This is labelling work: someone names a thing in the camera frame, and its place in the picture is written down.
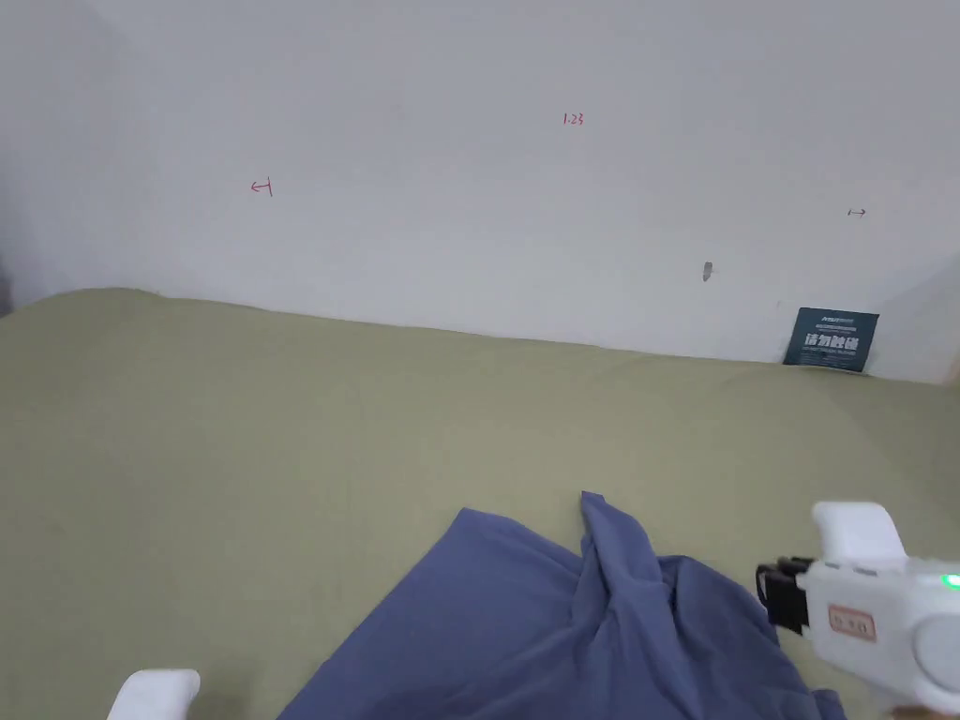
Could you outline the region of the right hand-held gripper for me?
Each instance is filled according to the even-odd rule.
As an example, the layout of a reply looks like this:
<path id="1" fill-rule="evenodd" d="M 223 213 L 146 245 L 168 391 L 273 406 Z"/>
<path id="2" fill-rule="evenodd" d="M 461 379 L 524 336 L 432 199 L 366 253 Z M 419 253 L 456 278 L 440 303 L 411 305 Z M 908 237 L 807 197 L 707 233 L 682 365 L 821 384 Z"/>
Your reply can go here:
<path id="1" fill-rule="evenodd" d="M 959 565 L 911 557 L 887 510 L 819 502 L 821 552 L 757 567 L 769 622 L 858 678 L 886 710 L 959 708 Z"/>

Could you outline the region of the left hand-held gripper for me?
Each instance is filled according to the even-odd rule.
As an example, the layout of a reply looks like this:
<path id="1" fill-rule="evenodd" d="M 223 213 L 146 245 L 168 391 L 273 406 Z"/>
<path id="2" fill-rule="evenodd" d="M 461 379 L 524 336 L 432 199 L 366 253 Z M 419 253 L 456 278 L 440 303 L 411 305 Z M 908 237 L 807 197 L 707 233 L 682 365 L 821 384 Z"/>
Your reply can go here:
<path id="1" fill-rule="evenodd" d="M 194 669 L 139 670 L 121 686 L 107 719 L 187 719 L 200 689 Z"/>

